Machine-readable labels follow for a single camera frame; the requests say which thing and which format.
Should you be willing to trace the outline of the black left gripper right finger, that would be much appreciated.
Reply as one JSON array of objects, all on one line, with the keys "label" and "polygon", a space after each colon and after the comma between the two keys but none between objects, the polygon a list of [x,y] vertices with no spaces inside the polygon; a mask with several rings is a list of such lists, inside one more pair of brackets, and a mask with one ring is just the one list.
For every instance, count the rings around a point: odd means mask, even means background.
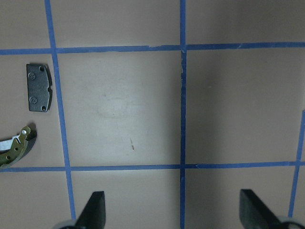
[{"label": "black left gripper right finger", "polygon": [[244,229],[282,229],[282,223],[251,190],[241,189],[239,219]]}]

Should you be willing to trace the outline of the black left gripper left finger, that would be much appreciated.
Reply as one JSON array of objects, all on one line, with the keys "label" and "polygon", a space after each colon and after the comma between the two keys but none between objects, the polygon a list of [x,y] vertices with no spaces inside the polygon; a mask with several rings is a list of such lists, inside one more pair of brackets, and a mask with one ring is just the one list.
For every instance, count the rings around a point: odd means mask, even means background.
[{"label": "black left gripper left finger", "polygon": [[103,229],[105,223],[105,195],[103,191],[95,191],[90,196],[74,227],[76,229]]}]

